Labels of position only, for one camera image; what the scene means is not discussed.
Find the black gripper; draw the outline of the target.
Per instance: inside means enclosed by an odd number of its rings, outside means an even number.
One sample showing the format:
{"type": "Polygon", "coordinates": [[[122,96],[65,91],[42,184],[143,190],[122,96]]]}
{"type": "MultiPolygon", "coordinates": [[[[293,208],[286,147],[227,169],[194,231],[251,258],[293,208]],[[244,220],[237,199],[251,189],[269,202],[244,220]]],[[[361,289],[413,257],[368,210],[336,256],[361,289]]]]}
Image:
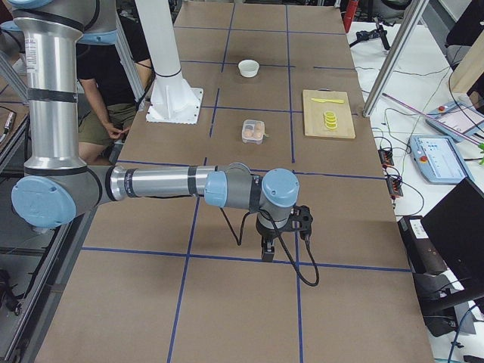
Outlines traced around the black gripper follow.
{"type": "Polygon", "coordinates": [[[277,229],[273,229],[265,227],[258,219],[256,220],[256,230],[261,236],[261,260],[263,262],[273,262],[274,260],[274,239],[282,233],[292,233],[296,231],[291,222],[288,222],[277,229]]]}

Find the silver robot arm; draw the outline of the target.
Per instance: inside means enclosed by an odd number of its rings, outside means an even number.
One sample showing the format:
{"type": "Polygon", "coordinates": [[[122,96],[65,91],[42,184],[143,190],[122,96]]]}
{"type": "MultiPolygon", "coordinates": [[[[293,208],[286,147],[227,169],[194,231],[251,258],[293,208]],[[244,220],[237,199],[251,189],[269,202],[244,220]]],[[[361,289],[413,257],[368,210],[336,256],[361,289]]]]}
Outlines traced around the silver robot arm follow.
{"type": "Polygon", "coordinates": [[[67,224],[96,206],[127,197],[202,197],[219,208],[256,214],[262,259],[274,256],[284,232],[309,235],[296,205],[299,182],[286,169],[253,174],[244,164],[125,169],[89,166],[79,156],[76,43],[116,41],[113,1],[15,1],[23,32],[32,155],[11,192],[16,213],[38,228],[67,224]]]}

